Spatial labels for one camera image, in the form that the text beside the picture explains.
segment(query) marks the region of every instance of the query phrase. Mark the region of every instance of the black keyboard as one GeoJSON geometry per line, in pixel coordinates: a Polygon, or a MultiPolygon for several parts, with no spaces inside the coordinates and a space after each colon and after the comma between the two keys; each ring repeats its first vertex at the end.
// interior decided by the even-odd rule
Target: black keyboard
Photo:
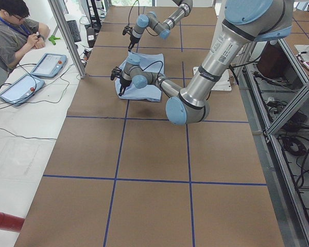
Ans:
{"type": "Polygon", "coordinates": [[[71,34],[72,34],[73,41],[74,42],[81,41],[77,21],[76,20],[70,20],[70,21],[66,21],[66,23],[67,23],[68,28],[70,29],[71,34]]]}

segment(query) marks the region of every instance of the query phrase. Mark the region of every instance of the towel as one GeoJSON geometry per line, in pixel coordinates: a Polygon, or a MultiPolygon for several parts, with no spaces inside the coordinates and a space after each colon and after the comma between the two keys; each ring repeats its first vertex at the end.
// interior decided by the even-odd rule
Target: towel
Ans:
{"type": "MultiPolygon", "coordinates": [[[[164,55],[162,55],[162,54],[147,55],[147,54],[141,54],[141,53],[135,53],[135,52],[133,52],[133,54],[140,56],[140,59],[141,59],[140,67],[141,68],[145,68],[148,65],[150,65],[151,63],[156,62],[156,61],[162,61],[163,64],[164,64],[164,55]]],[[[125,64],[126,64],[126,60],[127,59],[124,60],[124,62],[119,66],[119,68],[124,69],[125,64]]],[[[149,68],[147,68],[144,71],[154,72],[154,73],[160,72],[160,73],[164,74],[164,66],[162,66],[162,64],[160,62],[158,62],[158,63],[151,65],[149,68]]],[[[119,79],[117,79],[115,81],[115,89],[116,89],[116,92],[117,92],[117,95],[118,95],[119,90],[120,90],[120,80],[119,79]]],[[[157,88],[154,85],[147,85],[142,89],[137,89],[132,83],[126,89],[125,93],[122,96],[118,95],[118,97],[120,99],[133,99],[133,100],[146,99],[146,100],[153,101],[153,102],[160,102],[161,91],[160,91],[159,88],[157,88]]]]}

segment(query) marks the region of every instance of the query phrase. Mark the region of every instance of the man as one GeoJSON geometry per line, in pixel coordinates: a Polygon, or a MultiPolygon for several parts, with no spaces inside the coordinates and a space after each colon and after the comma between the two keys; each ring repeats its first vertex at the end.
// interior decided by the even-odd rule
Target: man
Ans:
{"type": "Polygon", "coordinates": [[[49,28],[26,19],[29,15],[23,0],[0,0],[0,67],[7,72],[31,49],[45,47],[49,28]]]}

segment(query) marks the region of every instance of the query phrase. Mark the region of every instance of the blue tablet case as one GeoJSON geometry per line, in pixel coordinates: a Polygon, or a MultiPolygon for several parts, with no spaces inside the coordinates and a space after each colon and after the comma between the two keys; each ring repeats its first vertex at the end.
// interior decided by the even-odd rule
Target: blue tablet case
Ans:
{"type": "Polygon", "coordinates": [[[66,55],[45,53],[31,71],[31,75],[40,78],[53,78],[66,63],[66,55]]]}
{"type": "Polygon", "coordinates": [[[42,88],[44,83],[44,80],[36,76],[25,74],[1,92],[0,99],[9,104],[20,105],[42,88]]]}

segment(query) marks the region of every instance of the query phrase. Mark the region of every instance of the blue lanyard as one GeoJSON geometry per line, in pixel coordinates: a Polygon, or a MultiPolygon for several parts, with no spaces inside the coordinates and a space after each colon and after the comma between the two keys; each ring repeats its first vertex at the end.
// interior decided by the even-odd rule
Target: blue lanyard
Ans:
{"type": "Polygon", "coordinates": [[[27,30],[26,27],[25,27],[23,24],[21,25],[21,28],[25,31],[25,33],[19,31],[17,28],[15,28],[14,26],[10,25],[8,22],[6,22],[6,21],[5,21],[4,19],[2,19],[1,17],[0,17],[0,21],[1,21],[3,24],[7,25],[8,27],[12,28],[13,30],[15,30],[16,32],[20,33],[21,35],[23,35],[23,36],[25,36],[25,37],[28,37],[28,36],[31,34],[31,33],[29,32],[29,30],[27,30]]]}

